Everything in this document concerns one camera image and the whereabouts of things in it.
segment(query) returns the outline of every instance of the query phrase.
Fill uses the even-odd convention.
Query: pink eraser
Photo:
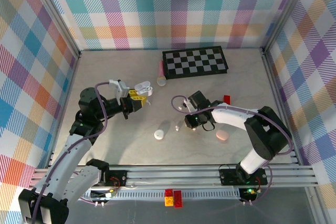
[[[229,138],[229,133],[227,133],[226,131],[223,130],[218,130],[216,132],[216,136],[218,139],[222,140],[222,141],[226,141]]]

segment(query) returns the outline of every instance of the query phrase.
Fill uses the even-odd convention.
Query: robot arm
[[[184,101],[184,106],[190,112],[200,111],[185,116],[186,125],[192,129],[210,122],[230,124],[247,131],[253,149],[236,167],[237,177],[242,182],[250,179],[256,170],[271,161],[288,144],[286,136],[269,121],[277,124],[291,138],[280,118],[267,106],[260,110],[245,110],[220,101],[210,103],[200,91]]]
[[[123,113],[125,119],[132,112],[141,109],[147,95],[151,95],[149,82],[138,84],[130,90],[120,80],[110,80],[107,84],[114,87],[115,98],[107,100],[100,96],[108,119]],[[112,186],[109,180],[109,164],[96,159],[90,160],[84,169],[70,182],[78,163],[97,140],[103,129],[103,110],[94,88],[86,88],[80,94],[80,110],[71,126],[70,135],[47,174],[32,189],[24,189],[19,196],[19,205],[23,220],[32,222],[34,209],[37,209],[35,223],[65,223],[69,208],[86,190],[99,183]]]

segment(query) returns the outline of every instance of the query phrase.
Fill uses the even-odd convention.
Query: plaid wall
[[[0,223],[46,159],[72,76],[71,54],[40,0],[0,0]]]
[[[336,0],[299,0],[271,55],[304,163],[336,223]]]
[[[99,50],[260,47],[287,0],[54,1],[78,45]]]

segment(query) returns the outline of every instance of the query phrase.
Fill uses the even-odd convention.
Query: colorful plaid pattern
[[[0,223],[46,160],[75,57],[40,0],[0,0]]]
[[[336,223],[336,0],[299,0],[271,55],[304,163]]]
[[[54,0],[83,49],[260,47],[286,0]]]

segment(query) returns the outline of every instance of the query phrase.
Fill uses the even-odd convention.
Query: table
[[[231,96],[231,105],[247,109],[270,106],[276,112],[259,49],[225,49],[229,66],[227,74],[168,80],[159,87],[156,83],[161,50],[85,51],[71,89],[65,117],[62,122],[54,157],[63,148],[68,132],[79,110],[80,92],[98,82],[109,79],[122,80],[130,88],[143,81],[150,81],[153,95],[151,105],[131,113],[125,120],[119,114],[108,121],[107,130],[98,137],[80,164],[91,158],[110,164],[235,164],[251,150],[247,133],[230,125],[216,124],[216,129],[205,132],[201,127],[192,131],[183,126],[178,132],[175,125],[184,119],[171,108],[171,98],[177,94],[189,96],[197,90],[210,100]],[[113,98],[113,89],[99,88],[107,99]],[[157,129],[164,129],[162,140],[154,138]],[[226,142],[216,138],[222,129],[230,134]],[[279,156],[273,163],[291,163],[290,156]]]

